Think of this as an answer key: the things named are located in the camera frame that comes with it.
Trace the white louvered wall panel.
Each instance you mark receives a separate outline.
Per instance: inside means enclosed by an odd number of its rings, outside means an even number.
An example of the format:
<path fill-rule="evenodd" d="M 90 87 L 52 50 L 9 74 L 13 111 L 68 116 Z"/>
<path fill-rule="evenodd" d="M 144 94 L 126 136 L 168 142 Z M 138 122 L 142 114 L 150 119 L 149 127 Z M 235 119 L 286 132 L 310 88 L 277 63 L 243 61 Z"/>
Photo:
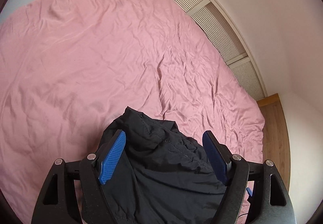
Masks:
<path fill-rule="evenodd" d="M 261 73 L 238 28 L 216 0 L 174 0 L 202 29 L 239 84 L 254 99 L 267 96 Z"/>

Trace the pink bed duvet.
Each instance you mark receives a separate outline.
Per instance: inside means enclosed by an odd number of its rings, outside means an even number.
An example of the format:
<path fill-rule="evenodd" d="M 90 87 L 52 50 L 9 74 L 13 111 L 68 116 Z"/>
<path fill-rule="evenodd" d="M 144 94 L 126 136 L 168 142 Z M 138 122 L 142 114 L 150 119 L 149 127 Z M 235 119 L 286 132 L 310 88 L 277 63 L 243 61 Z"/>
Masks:
<path fill-rule="evenodd" d="M 1 190 L 23 223 L 53 161 L 127 107 L 263 160 L 257 103 L 173 0 L 35 0 L 1 24 Z"/>

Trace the black hooded puffer coat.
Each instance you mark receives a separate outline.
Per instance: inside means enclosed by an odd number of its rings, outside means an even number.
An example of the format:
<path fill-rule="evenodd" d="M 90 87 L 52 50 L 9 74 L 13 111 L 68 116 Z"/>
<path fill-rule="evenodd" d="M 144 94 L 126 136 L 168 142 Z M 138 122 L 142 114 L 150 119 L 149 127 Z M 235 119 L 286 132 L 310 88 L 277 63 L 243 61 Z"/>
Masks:
<path fill-rule="evenodd" d="M 104 131 L 117 130 L 126 145 L 104 195 L 117 223 L 210 223 L 225 186 L 204 148 L 173 121 L 126 108 Z"/>

